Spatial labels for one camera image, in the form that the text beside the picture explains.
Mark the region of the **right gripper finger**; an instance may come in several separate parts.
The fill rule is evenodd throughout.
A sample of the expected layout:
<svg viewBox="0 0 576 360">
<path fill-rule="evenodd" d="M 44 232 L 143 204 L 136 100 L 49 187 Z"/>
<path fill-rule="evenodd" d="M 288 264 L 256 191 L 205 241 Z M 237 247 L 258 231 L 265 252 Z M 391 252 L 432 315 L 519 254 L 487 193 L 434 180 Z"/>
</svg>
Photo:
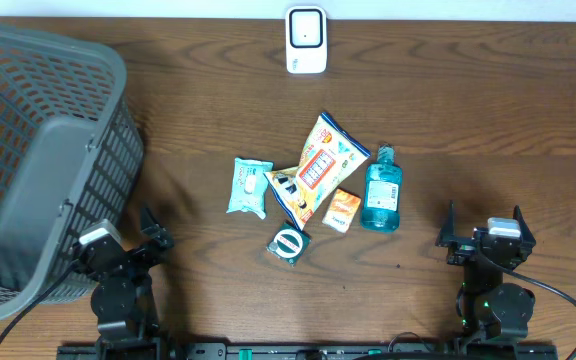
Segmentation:
<svg viewBox="0 0 576 360">
<path fill-rule="evenodd" d="M 449 201 L 448 215 L 440 230 L 441 239 L 451 239 L 455 235 L 455 210 L 454 202 Z"/>
<path fill-rule="evenodd" d="M 516 205 L 513 209 L 513 219 L 517 221 L 523 243 L 534 243 L 535 238 L 524 220 L 520 207 Z"/>
</svg>

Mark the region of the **orange snack packet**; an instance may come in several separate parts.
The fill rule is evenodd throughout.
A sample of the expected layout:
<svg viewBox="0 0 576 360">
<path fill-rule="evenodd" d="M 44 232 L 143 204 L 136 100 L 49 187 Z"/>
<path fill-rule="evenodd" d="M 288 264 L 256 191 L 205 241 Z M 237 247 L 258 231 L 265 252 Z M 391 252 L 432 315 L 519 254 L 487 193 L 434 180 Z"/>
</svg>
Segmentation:
<svg viewBox="0 0 576 360">
<path fill-rule="evenodd" d="M 322 223 L 337 232 L 345 234 L 361 204 L 361 198 L 337 189 L 322 219 Z"/>
</svg>

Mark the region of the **blue mouthwash bottle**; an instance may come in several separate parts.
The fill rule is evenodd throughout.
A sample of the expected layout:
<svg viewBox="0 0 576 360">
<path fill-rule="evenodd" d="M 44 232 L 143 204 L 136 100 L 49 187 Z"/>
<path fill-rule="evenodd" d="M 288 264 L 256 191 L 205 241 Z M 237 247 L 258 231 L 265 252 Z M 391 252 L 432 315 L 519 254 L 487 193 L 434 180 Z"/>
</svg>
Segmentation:
<svg viewBox="0 0 576 360">
<path fill-rule="evenodd" d="M 360 224 L 363 228 L 393 233 L 400 226 L 399 201 L 403 170 L 395 163 L 393 146 L 382 144 L 374 163 L 368 166 Z"/>
</svg>

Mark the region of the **green round-label box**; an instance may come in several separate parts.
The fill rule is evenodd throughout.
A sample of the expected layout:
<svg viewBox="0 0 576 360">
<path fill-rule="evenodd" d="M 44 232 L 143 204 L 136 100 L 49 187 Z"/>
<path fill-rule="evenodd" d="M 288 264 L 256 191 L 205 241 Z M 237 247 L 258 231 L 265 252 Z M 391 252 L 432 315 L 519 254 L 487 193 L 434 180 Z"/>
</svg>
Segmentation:
<svg viewBox="0 0 576 360">
<path fill-rule="evenodd" d="M 310 244 L 311 237 L 309 235 L 291 223 L 284 222 L 266 245 L 266 250 L 291 267 L 294 267 L 305 254 Z"/>
</svg>

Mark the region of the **yellow snack bag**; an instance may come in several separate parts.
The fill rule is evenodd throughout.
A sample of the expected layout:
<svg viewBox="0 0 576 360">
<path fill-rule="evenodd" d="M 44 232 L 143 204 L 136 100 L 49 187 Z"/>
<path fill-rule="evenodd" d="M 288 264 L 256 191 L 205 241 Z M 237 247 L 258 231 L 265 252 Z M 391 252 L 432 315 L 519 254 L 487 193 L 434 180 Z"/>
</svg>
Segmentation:
<svg viewBox="0 0 576 360">
<path fill-rule="evenodd" d="M 322 202 L 370 156 L 365 146 L 322 112 L 305 141 L 299 164 L 264 176 L 289 219 L 303 230 Z"/>
</svg>

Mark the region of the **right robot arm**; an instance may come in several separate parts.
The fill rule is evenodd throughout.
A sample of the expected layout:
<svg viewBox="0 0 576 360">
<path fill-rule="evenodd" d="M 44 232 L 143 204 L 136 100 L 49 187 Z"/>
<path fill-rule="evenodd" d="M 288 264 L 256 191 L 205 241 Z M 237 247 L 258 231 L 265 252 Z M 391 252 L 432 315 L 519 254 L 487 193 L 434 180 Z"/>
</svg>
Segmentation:
<svg viewBox="0 0 576 360">
<path fill-rule="evenodd" d="M 512 343 L 527 337 L 533 315 L 534 293 L 503 276 L 514 271 L 532 254 L 536 240 L 518 207 L 513 217 L 492 217 L 470 237 L 456 234 L 454 203 L 435 245 L 447 249 L 446 262 L 464 268 L 464 280 L 456 299 L 464 334 L 460 348 L 471 344 Z"/>
</svg>

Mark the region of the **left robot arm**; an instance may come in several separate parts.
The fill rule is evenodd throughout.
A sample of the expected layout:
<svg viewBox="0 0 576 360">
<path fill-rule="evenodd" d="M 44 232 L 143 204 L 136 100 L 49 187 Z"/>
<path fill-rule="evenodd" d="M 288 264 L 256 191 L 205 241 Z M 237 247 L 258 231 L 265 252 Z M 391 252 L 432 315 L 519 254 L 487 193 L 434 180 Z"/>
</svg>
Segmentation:
<svg viewBox="0 0 576 360">
<path fill-rule="evenodd" d="M 75 272 L 95 281 L 91 309 L 97 317 L 97 359 L 175 359 L 179 350 L 161 330 L 149 270 L 174 246 L 169 232 L 150 209 L 140 211 L 140 232 L 146 241 L 122 247 L 122 237 L 101 220 L 74 246 Z"/>
</svg>

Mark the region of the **teal wet wipes pack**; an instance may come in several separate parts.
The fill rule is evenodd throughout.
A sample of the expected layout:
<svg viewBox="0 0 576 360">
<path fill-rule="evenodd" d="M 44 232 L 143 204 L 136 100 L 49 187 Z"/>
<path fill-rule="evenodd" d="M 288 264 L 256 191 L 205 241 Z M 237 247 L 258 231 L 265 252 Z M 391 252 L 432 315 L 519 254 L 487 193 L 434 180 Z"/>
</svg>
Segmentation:
<svg viewBox="0 0 576 360">
<path fill-rule="evenodd" d="M 265 173 L 272 169 L 272 162 L 237 157 L 234 160 L 227 213 L 252 212 L 264 220 L 266 218 L 265 193 L 269 185 Z"/>
</svg>

